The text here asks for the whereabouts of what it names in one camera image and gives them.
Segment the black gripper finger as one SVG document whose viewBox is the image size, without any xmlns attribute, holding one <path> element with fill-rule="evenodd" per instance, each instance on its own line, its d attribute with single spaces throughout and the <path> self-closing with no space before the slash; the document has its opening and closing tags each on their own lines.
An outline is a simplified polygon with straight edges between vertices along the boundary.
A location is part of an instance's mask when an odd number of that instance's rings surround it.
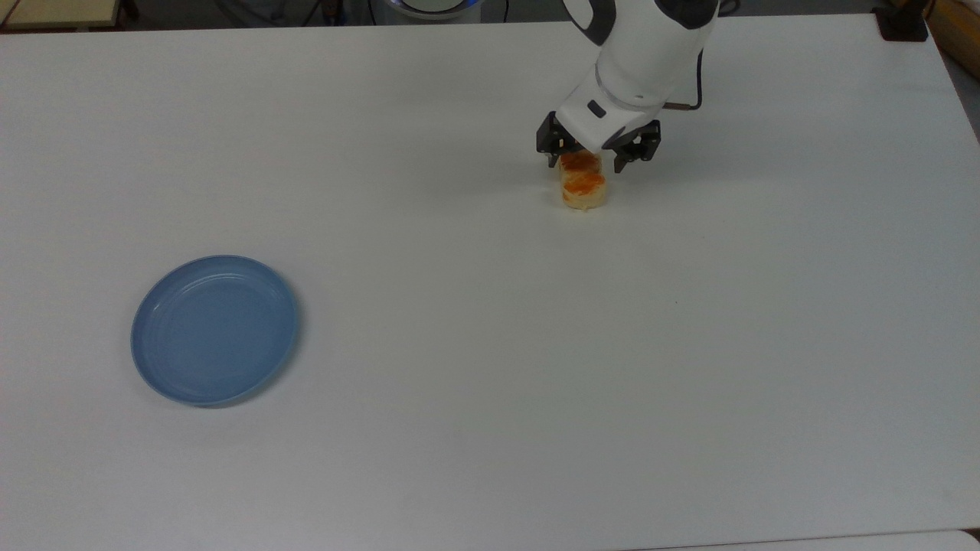
<svg viewBox="0 0 980 551">
<path fill-rule="evenodd" d="M 634 161 L 651 161 L 662 143 L 662 126 L 654 119 L 639 129 L 623 133 L 612 139 L 613 170 L 621 174 L 627 164 Z"/>
<path fill-rule="evenodd" d="M 535 147 L 547 158 L 548 168 L 554 168 L 561 156 L 577 152 L 577 140 L 557 121 L 557 113 L 552 111 L 536 130 Z"/>
</svg>

